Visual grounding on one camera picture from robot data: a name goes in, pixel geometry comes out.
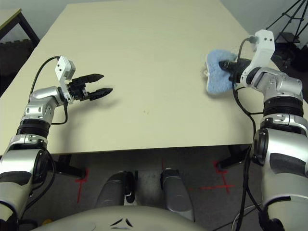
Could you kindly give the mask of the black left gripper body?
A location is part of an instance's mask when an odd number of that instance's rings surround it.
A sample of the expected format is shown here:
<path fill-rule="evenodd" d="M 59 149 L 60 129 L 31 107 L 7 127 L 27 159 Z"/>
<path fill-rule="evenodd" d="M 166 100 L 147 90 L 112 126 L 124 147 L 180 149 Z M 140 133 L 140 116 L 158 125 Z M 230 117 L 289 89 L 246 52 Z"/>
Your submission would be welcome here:
<path fill-rule="evenodd" d="M 86 83 L 90 82 L 89 77 L 78 77 L 74 78 L 66 86 L 68 92 L 73 97 L 74 100 L 88 100 L 90 98 L 90 93 L 86 91 Z"/>

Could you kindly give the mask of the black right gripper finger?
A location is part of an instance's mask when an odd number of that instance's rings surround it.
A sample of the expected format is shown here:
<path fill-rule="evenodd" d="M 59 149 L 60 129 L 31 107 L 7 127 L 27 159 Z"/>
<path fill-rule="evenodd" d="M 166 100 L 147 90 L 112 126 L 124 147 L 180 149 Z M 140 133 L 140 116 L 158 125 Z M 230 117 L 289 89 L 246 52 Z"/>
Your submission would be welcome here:
<path fill-rule="evenodd" d="M 228 60 L 219 61 L 219 67 L 224 71 L 231 71 L 232 70 L 232 62 Z"/>

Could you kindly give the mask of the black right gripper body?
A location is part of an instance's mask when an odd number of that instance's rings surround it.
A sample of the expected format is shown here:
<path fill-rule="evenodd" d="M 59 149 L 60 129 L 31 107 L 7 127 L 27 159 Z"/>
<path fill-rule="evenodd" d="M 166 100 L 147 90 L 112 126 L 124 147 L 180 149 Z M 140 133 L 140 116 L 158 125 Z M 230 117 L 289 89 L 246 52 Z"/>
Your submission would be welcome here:
<path fill-rule="evenodd" d="M 250 63 L 251 60 L 249 59 L 240 59 L 239 62 L 229 62 L 229 80 L 234 83 L 240 83 L 242 73 L 250 65 Z"/>

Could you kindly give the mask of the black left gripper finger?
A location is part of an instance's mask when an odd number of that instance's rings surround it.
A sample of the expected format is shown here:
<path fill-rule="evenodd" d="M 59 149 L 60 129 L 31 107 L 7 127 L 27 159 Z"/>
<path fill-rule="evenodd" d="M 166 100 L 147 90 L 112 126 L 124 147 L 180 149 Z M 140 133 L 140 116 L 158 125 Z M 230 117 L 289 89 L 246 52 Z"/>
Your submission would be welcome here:
<path fill-rule="evenodd" d="M 82 79 L 82 82 L 84 83 L 92 83 L 92 82 L 99 81 L 103 77 L 104 75 L 101 75 L 101 74 L 90 74 L 90 75 L 82 76 L 80 78 Z"/>
<path fill-rule="evenodd" d="M 102 89 L 96 90 L 95 92 L 89 93 L 89 100 L 96 100 L 96 99 L 102 98 L 110 94 L 112 91 L 113 91 L 112 88 L 102 88 Z"/>

